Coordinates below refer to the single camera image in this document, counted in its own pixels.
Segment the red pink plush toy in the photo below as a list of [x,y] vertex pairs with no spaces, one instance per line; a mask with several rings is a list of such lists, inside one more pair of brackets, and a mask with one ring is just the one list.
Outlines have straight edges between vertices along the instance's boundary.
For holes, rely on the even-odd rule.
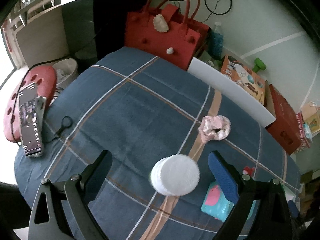
[[254,172],[255,172],[255,168],[254,167],[245,166],[243,171],[242,171],[242,174],[246,174],[246,175],[250,176],[251,178],[253,178],[254,177]]

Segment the teal tissue pack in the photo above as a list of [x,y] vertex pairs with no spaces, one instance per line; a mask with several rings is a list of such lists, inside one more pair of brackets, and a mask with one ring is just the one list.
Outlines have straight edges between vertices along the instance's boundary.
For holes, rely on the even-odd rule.
[[218,183],[216,181],[210,183],[201,211],[225,222],[233,207],[234,204],[227,200]]

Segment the pink satin scrunchie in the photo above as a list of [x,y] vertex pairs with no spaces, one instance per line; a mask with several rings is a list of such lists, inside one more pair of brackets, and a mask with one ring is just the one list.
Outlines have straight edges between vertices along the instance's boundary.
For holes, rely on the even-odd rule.
[[220,141],[230,134],[231,122],[222,115],[204,116],[198,131],[203,144],[211,140]]

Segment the white tray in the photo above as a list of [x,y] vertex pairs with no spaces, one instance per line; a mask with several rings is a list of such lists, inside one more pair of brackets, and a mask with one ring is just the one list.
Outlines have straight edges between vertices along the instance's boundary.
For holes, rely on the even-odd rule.
[[289,187],[287,187],[285,184],[281,184],[280,181],[276,178],[273,178],[270,181],[272,183],[274,183],[275,185],[282,186],[287,202],[292,201],[292,202],[296,203],[297,195]]

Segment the patterned pink gift box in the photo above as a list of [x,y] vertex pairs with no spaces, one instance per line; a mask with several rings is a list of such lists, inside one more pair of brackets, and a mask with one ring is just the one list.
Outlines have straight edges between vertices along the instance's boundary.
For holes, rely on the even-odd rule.
[[299,112],[296,114],[297,122],[298,122],[298,131],[300,137],[300,146],[295,150],[295,153],[301,152],[310,148],[311,146],[311,139],[307,137],[306,132],[306,123],[304,122],[302,113]]

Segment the red cardboard box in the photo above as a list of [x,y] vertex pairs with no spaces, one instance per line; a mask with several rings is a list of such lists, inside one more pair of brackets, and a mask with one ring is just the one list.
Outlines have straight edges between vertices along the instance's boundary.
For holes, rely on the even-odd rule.
[[265,90],[265,107],[276,119],[266,127],[268,133],[288,155],[293,154],[301,145],[296,113],[272,84]]

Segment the beige gift bag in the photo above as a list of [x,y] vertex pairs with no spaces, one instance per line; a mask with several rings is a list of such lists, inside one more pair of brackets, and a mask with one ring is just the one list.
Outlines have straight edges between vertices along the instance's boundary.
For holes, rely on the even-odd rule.
[[319,132],[319,105],[310,101],[301,108],[303,120],[308,124],[312,134]]

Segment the smartphone on stand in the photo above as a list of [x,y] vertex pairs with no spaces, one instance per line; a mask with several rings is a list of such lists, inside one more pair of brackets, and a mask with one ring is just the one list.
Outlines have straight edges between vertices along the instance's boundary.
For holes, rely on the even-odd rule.
[[42,122],[47,98],[37,93],[37,83],[30,83],[19,92],[20,139],[27,157],[40,157],[43,152]]

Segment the orange picture box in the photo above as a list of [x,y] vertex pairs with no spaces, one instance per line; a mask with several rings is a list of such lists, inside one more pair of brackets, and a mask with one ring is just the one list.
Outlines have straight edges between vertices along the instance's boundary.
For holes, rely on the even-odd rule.
[[223,57],[221,73],[264,105],[265,80],[257,73],[227,54]]

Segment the blue plaid table cloth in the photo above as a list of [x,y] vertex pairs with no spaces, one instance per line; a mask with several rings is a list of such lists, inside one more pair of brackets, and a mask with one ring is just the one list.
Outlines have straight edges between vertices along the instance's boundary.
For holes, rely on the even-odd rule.
[[[216,115],[230,120],[230,134],[203,144],[202,118]],[[112,153],[112,167],[89,204],[109,239],[212,239],[221,222],[201,211],[214,180],[212,151],[238,171],[254,167],[258,181],[278,178],[298,193],[296,163],[264,127],[200,79],[133,48],[105,56],[64,89],[45,114],[42,137],[42,156],[19,150],[15,159],[17,185],[29,205],[42,178],[67,180],[101,151]],[[200,181],[190,194],[168,200],[149,174],[174,154],[197,161]]]

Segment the red stool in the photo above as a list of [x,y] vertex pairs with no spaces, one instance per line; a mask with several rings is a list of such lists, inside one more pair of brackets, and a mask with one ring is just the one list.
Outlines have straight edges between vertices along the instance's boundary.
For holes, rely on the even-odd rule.
[[38,96],[46,97],[45,109],[47,109],[56,90],[57,75],[55,69],[52,66],[37,66],[26,75],[23,81],[20,80],[18,82],[4,113],[4,135],[10,142],[20,142],[18,102],[16,102],[16,106],[14,107],[17,98],[17,90],[21,83],[22,88],[24,88],[33,82],[37,84]]

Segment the white foam board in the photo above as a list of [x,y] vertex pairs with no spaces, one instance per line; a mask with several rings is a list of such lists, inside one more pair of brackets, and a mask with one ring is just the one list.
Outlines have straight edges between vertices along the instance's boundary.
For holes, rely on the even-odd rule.
[[276,121],[272,113],[253,96],[203,61],[193,57],[187,72],[220,91],[261,126],[267,127]]

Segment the green dumbbell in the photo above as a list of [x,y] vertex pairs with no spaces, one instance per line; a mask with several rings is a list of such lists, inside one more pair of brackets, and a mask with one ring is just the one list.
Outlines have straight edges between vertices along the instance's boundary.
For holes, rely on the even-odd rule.
[[266,69],[266,64],[264,64],[261,59],[256,57],[254,60],[254,67],[253,67],[252,71],[257,73],[260,70],[264,71],[265,69]]

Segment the white waste bin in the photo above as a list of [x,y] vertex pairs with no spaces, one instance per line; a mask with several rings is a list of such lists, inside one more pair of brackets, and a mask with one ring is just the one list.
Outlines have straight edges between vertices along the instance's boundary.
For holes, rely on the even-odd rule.
[[53,68],[57,75],[57,88],[65,89],[79,76],[78,64],[72,58],[55,63]]

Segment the red felt handbag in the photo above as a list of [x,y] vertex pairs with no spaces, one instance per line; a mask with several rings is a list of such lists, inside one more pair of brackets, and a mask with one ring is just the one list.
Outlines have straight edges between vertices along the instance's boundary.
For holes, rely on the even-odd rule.
[[201,0],[186,0],[185,13],[162,1],[152,8],[148,0],[139,12],[129,12],[126,19],[125,46],[160,57],[187,70],[201,49],[209,26],[194,19]]

